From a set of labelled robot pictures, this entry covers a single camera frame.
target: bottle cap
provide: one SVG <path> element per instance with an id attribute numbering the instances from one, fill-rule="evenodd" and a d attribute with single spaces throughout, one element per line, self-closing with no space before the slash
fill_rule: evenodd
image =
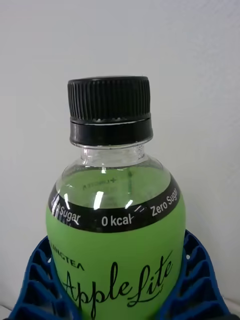
<path id="1" fill-rule="evenodd" d="M 72 144 L 129 145 L 153 137 L 147 77 L 83 78 L 67 88 Z"/>

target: blue holder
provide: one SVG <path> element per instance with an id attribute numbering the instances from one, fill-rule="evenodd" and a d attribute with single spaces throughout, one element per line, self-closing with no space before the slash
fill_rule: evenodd
<path id="1" fill-rule="evenodd" d="M 45 237 L 33 251 L 11 320 L 81 320 L 62 287 Z M 219 292 L 210 257 L 186 231 L 181 273 L 155 320 L 204 320 L 229 315 Z"/>

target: black label band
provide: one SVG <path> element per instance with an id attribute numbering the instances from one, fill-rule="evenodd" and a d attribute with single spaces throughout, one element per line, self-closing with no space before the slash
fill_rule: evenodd
<path id="1" fill-rule="evenodd" d="M 116 233 L 143 228 L 166 217 L 178 204 L 180 188 L 171 176 L 161 194 L 125 208 L 97 209 L 68 202 L 53 187 L 48 200 L 52 215 L 67 226 L 99 233 Z"/>

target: green drink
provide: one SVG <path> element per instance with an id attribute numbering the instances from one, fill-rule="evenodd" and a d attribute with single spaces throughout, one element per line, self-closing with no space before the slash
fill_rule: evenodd
<path id="1" fill-rule="evenodd" d="M 80 158 L 53 187 L 46 226 L 58 277 L 86 320 L 150 319 L 179 276 L 185 205 L 144 153 L 149 92 L 146 77 L 68 84 Z"/>

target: clear plastic neck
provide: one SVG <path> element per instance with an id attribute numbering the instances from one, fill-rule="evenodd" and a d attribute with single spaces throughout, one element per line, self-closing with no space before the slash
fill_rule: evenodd
<path id="1" fill-rule="evenodd" d="M 84 166 L 90 167 L 127 167 L 137 165 L 147 159 L 145 142 L 106 147 L 80 146 L 80 159 Z"/>

